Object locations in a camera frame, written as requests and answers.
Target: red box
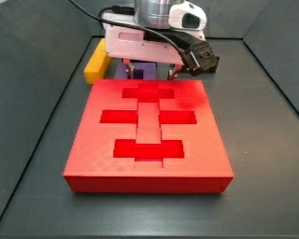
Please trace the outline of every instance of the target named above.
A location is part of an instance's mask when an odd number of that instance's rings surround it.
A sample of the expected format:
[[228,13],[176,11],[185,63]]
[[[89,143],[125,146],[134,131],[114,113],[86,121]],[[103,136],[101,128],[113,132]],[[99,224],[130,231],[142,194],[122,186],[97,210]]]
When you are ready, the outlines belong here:
[[233,178],[198,80],[101,80],[66,171],[77,192],[222,192]]

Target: cross-shaped cutout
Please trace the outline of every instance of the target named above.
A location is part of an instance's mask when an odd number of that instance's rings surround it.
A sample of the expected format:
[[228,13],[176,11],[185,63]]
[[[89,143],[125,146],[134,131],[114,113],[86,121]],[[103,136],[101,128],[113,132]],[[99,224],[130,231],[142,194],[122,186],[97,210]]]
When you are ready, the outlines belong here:
[[159,110],[159,101],[176,99],[173,89],[142,83],[125,88],[122,98],[138,99],[138,110],[105,110],[101,123],[137,124],[137,139],[118,139],[115,158],[135,158],[137,162],[164,162],[165,158],[185,158],[182,140],[162,140],[162,124],[197,124],[194,111]]

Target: black cable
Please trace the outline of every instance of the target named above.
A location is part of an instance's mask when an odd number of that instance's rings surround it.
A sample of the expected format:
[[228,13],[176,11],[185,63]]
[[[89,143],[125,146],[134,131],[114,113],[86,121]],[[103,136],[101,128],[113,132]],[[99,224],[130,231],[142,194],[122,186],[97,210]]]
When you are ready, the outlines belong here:
[[113,7],[106,7],[106,8],[101,11],[101,13],[99,13],[99,18],[101,18],[101,19],[103,18],[105,12],[109,11],[109,10],[113,10]]
[[106,20],[103,18],[99,18],[95,15],[93,15],[74,0],[69,0],[69,1],[93,19],[95,19],[95,20],[98,20],[98,21],[101,21],[103,23],[107,23],[110,25],[115,25],[115,26],[121,26],[121,27],[127,27],[127,28],[137,29],[137,30],[141,30],[141,31],[145,31],[145,32],[150,32],[150,33],[158,35],[161,38],[164,38],[173,45],[173,47],[177,49],[178,54],[181,55],[181,57],[185,56],[184,49],[178,47],[177,43],[168,36],[165,36],[164,34],[157,32],[151,28],[137,26],[137,25],[131,25],[131,24],[125,24],[125,23],[121,23],[121,22],[115,22],[115,21],[110,21],[110,20]]

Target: gray floor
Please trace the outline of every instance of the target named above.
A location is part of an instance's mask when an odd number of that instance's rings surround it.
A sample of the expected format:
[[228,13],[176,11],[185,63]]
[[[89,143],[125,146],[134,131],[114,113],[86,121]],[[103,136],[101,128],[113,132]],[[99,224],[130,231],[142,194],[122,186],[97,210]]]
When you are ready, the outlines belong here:
[[[83,71],[97,44],[71,79],[0,236],[299,235],[299,117],[241,40],[212,40],[221,63],[217,74],[202,80],[236,172],[226,192],[71,192],[62,173],[90,93]],[[159,77],[166,70],[159,67]]]

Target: yellow object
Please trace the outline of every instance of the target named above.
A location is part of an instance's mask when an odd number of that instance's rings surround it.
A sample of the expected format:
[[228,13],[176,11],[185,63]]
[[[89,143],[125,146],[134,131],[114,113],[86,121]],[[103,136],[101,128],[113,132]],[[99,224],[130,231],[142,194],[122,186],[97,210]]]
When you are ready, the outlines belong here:
[[85,78],[87,84],[94,84],[97,79],[102,79],[105,77],[110,62],[111,57],[106,54],[103,39],[85,68]]

